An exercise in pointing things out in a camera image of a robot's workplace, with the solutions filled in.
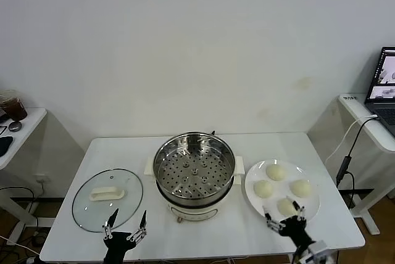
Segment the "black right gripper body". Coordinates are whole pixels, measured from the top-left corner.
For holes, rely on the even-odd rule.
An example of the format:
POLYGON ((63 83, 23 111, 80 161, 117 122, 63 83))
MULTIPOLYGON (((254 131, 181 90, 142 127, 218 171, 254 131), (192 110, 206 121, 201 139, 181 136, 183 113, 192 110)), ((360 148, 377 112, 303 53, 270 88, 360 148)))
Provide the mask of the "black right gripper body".
POLYGON ((308 247, 315 242, 305 231, 307 224, 305 219, 298 220, 297 216, 292 216, 280 223, 279 235, 289 237, 296 247, 308 247))

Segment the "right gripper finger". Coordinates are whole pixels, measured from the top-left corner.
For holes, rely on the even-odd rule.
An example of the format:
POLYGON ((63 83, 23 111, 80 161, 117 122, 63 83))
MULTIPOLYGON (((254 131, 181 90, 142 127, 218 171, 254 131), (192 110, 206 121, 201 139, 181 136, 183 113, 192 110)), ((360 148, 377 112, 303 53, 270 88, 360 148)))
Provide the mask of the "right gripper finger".
POLYGON ((264 212, 267 227, 279 235, 283 235, 283 230, 286 227, 284 221, 275 220, 265 206, 262 206, 262 210, 264 212))
POLYGON ((288 223, 300 223, 306 224, 305 207, 300 206, 296 200, 292 200, 290 197, 286 197, 286 206, 288 216, 286 221, 288 223))

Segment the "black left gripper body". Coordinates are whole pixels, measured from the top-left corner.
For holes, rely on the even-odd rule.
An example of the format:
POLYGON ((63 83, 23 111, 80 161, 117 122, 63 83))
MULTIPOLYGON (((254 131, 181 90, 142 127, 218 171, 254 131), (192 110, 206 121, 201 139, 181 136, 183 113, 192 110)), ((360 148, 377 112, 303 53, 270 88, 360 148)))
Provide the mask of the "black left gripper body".
POLYGON ((104 244, 107 247, 103 264, 122 264, 125 254, 136 247, 136 242, 127 240, 131 233, 113 232, 112 237, 105 237, 104 244))

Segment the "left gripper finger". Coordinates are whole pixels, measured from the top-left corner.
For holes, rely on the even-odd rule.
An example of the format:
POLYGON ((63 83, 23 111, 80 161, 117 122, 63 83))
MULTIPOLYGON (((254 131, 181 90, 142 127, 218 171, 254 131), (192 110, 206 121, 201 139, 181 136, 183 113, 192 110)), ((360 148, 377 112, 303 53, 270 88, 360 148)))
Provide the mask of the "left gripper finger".
POLYGON ((116 209, 109 219, 103 224, 102 227, 104 229, 104 239, 112 239, 112 228, 114 226, 118 212, 119 210, 116 209))
POLYGON ((146 231, 146 214, 147 211, 145 210, 143 216, 141 218, 139 228, 132 234, 127 237, 127 240, 130 242, 141 242, 144 237, 147 235, 146 231))

